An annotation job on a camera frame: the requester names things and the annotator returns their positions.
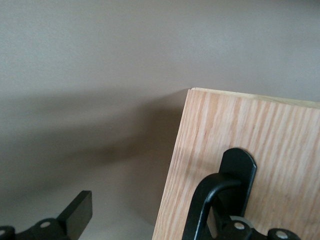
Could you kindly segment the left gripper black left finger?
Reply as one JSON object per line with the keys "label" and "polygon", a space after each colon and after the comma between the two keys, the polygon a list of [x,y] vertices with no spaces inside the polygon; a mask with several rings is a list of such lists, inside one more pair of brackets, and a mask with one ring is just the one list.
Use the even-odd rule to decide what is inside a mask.
{"label": "left gripper black left finger", "polygon": [[92,192],[81,191],[57,218],[46,218],[16,234],[17,240],[78,240],[93,216]]}

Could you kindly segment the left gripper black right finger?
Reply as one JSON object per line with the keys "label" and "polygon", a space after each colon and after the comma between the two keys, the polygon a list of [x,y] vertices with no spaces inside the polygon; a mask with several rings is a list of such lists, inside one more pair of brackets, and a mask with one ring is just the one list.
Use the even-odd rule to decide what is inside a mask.
{"label": "left gripper black right finger", "polygon": [[216,240],[250,240],[253,236],[244,218],[230,214],[219,198],[215,200],[215,227]]}

